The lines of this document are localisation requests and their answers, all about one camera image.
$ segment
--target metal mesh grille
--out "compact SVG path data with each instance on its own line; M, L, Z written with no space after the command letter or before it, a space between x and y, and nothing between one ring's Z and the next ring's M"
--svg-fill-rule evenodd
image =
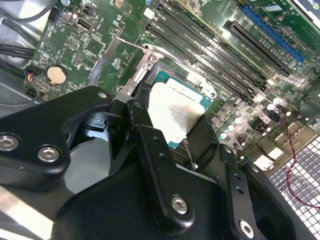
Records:
M297 164L291 172L290 186L304 202L320 204L320 136L296 155ZM320 211L298 202L287 186L287 172L293 159L276 171L271 182L280 191L295 213L304 224L320 240Z

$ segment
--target hdmi port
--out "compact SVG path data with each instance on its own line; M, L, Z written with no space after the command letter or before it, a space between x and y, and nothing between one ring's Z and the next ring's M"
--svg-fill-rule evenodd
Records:
M76 23L78 24L78 26L86 31L90 31L91 29L91 25L84 20L83 18L78 18L78 20L76 21Z

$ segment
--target motherboard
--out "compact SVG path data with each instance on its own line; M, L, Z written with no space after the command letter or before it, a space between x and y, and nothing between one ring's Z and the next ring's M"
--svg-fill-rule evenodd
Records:
M43 71L34 81L44 101L89 85L131 96L147 83L157 101L174 89L168 116L188 127L172 134L159 126L181 159L188 159L183 136L202 112L239 163L266 154L268 141L270 152L280 150L275 160L290 158L280 119L298 129L298 148L317 136L318 119L300 105L320 80L320 29L290 0L63 3L51 10L31 62ZM27 80L24 88L35 92ZM150 112L154 122L161 116Z

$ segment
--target blue connector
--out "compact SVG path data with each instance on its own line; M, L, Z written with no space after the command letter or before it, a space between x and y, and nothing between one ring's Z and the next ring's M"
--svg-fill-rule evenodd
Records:
M248 6L243 6L241 11L262 31L264 31L273 41L275 41L281 48L287 51L295 60L303 63L305 59L299 55L291 46L289 46L275 31L273 31L267 24L265 24Z

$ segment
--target black bracket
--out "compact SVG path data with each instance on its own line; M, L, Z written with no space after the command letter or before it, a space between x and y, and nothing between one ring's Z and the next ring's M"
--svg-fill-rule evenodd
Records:
M70 163L80 123L107 111L112 96L90 86L0 119L0 184L33 190L55 186Z
M141 102L129 100L127 109L131 122L129 139L136 142L155 220L170 235L183 234L192 226L195 211L186 198L183 182L176 177L178 169L165 137L153 128Z
M205 116L187 135L192 160L198 172L215 179L221 187L221 228L227 239L259 240L245 174L236 167L233 151L219 144Z

